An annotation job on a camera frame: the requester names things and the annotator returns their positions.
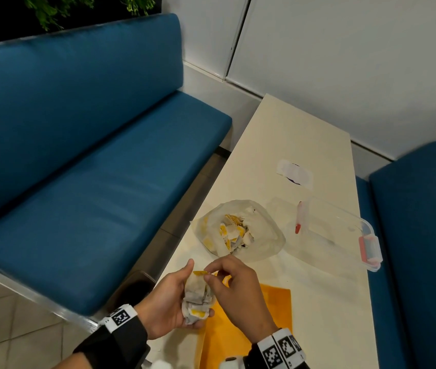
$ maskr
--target white table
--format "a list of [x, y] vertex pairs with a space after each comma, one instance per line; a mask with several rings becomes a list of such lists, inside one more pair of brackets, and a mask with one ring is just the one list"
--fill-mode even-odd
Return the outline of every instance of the white table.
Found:
[[[276, 174], [280, 159], [312, 171], [313, 192]], [[296, 205], [311, 194], [359, 216], [349, 134], [266, 95], [196, 218], [233, 199], [251, 199], [271, 213], [278, 199]], [[197, 270], [214, 259], [191, 228], [163, 275], [183, 267], [189, 258]], [[294, 334], [311, 368], [378, 368], [367, 271], [353, 270], [353, 279], [336, 277], [284, 250], [249, 266], [260, 282], [291, 289]], [[196, 343], [196, 333], [173, 331], [149, 342], [148, 360], [166, 360], [175, 369], [192, 368]]]

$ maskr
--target blue cushion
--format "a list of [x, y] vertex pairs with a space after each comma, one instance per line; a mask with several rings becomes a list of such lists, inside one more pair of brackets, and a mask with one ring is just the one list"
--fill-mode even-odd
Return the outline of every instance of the blue cushion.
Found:
[[96, 312], [230, 126], [176, 92], [0, 220], [0, 271], [70, 310]]
[[411, 355], [390, 274], [390, 261], [387, 258], [371, 197], [370, 185], [368, 181], [356, 177], [356, 187], [361, 217], [373, 226], [375, 234], [379, 237], [384, 258], [377, 272], [368, 272], [379, 367], [380, 369], [405, 369], [411, 367], [408, 365], [411, 362]]
[[0, 207], [183, 83], [175, 15], [0, 44]]
[[436, 367], [436, 142], [370, 176], [419, 368]]

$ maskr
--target tiled floor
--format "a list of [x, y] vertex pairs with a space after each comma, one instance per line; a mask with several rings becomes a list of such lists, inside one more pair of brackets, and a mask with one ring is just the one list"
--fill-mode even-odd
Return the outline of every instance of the tiled floor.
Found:
[[[158, 279], [225, 164], [213, 154], [133, 270]], [[88, 334], [0, 285], [0, 369], [49, 369]]]

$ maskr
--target clear plastic bag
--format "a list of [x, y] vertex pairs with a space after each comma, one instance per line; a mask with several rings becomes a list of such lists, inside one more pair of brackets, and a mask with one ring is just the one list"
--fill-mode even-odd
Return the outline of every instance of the clear plastic bag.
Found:
[[244, 262], [269, 258], [281, 251], [286, 242], [264, 207], [250, 200], [222, 203], [192, 226], [211, 253], [218, 257], [233, 253]]

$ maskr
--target blue backrest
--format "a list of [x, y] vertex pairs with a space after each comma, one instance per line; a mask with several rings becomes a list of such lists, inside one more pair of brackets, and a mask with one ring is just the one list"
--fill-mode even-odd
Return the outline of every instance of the blue backrest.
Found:
[[436, 142], [370, 175], [418, 368], [436, 367]]
[[183, 70], [173, 14], [0, 44], [0, 207], [181, 87]]

